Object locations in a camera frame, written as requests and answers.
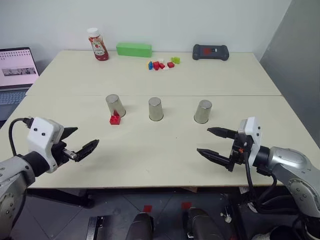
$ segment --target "gray floor tile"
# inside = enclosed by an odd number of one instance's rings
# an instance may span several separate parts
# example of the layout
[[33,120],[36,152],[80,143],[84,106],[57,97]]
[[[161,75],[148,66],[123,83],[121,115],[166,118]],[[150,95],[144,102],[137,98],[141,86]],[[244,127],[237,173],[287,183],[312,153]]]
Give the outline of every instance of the gray floor tile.
[[124,197],[132,203],[140,212],[144,210],[145,205],[151,205],[152,210],[148,213],[156,221],[163,211],[164,207],[167,205],[169,199],[173,195],[170,194],[126,194]]
[[122,195],[100,194],[94,197],[95,206],[83,208],[55,240],[85,239],[89,218],[107,216],[106,236],[108,240],[124,240],[139,211]]
[[82,209],[37,197],[27,197],[25,205],[50,239],[55,238]]
[[22,210],[20,217],[11,231],[11,237],[14,240],[48,240],[47,235],[41,229],[27,207]]
[[175,194],[164,208],[159,219],[155,222],[155,236],[165,233],[172,240],[185,239],[182,203],[187,202],[192,203],[192,207],[198,207],[206,211],[218,227],[223,230],[221,233],[225,239],[231,237],[231,226],[220,216],[220,212],[225,207],[227,201],[222,195],[211,193]]

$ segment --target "black game controller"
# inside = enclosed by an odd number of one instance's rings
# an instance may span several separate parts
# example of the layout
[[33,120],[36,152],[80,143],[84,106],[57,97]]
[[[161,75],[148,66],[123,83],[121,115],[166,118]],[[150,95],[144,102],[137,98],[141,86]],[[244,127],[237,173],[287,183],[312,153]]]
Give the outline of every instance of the black game controller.
[[226,45],[214,46],[196,44],[193,46],[192,58],[194,60],[221,59],[226,61],[229,58],[229,51]]

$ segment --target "bottle label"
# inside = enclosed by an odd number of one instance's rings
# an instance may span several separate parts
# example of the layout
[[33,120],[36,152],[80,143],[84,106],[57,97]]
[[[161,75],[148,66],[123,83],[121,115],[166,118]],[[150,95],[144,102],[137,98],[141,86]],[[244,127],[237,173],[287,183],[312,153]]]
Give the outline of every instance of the bottle label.
[[99,41],[92,42],[92,49],[95,55],[102,56],[105,54],[105,50]]

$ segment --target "metal cup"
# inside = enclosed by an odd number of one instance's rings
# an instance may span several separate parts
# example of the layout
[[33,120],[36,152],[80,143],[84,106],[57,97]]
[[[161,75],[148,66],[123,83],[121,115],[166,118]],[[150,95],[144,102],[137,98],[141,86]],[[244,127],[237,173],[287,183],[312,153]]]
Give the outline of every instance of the metal cup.
[[160,121],[164,117],[162,110],[161,99],[152,97],[149,99],[149,118],[152,121]]
[[198,124],[205,124],[208,122],[211,107],[212,103],[209,100],[201,100],[193,117],[194,120]]
[[116,94],[110,94],[105,98],[111,115],[119,115],[121,118],[126,114],[126,110],[122,105],[120,98]]

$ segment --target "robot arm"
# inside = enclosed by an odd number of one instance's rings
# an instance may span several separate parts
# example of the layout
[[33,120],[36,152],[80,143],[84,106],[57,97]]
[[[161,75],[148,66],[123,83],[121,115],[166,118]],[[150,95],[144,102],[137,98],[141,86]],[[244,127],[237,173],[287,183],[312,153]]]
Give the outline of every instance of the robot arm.
[[17,203],[22,199],[23,204],[25,191],[35,182],[36,177],[45,172],[53,173],[69,159],[81,161],[99,143],[99,140],[93,140],[78,152],[69,151],[62,140],[76,131],[77,127],[64,128],[55,121],[40,117],[25,120],[30,128],[27,137],[29,153],[18,154],[0,162],[0,240],[10,236],[20,214],[19,211],[14,217]]
[[[235,164],[246,164],[256,167],[262,175],[281,181],[294,198],[307,233],[320,239],[320,170],[304,154],[292,149],[260,146],[261,127],[255,117],[242,120],[238,131],[220,127],[208,128],[208,131],[218,137],[234,139],[234,142],[229,158],[209,149],[198,148],[202,156],[230,172]],[[247,178],[251,180],[250,169]]]

